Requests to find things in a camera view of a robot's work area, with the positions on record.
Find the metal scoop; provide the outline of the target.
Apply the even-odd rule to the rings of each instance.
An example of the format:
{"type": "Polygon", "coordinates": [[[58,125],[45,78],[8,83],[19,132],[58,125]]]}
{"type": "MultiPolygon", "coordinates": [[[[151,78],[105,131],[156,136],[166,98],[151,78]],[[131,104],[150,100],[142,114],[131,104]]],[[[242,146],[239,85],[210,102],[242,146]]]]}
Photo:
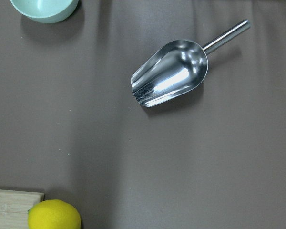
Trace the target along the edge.
{"type": "Polygon", "coordinates": [[[136,101],[154,107],[195,89],[207,75],[207,56],[250,27],[244,19],[203,46],[185,39],[167,43],[131,76],[136,101]]]}

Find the yellow lemon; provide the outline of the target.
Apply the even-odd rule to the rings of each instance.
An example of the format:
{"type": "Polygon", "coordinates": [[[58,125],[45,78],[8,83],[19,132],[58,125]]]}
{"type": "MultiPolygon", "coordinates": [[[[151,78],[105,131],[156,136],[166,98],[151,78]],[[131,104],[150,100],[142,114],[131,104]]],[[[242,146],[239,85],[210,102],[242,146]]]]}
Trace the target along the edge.
{"type": "Polygon", "coordinates": [[[80,229],[78,210],[62,200],[45,200],[28,211],[30,229],[80,229]]]}

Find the mint green bowl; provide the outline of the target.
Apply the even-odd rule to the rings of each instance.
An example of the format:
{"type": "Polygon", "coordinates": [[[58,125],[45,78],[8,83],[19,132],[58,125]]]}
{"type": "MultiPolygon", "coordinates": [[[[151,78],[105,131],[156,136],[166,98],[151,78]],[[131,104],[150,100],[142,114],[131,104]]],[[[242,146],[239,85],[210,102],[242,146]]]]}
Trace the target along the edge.
{"type": "Polygon", "coordinates": [[[57,23],[68,18],[79,0],[11,0],[13,7],[27,18],[40,23],[57,23]]]}

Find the bamboo cutting board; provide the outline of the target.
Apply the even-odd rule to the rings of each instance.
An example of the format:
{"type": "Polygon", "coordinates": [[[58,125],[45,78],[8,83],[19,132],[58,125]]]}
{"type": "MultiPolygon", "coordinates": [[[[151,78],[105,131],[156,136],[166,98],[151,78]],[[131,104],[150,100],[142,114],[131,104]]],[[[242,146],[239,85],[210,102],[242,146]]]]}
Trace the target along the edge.
{"type": "Polygon", "coordinates": [[[0,229],[27,229],[28,210],[43,200],[43,193],[0,189],[0,229]]]}

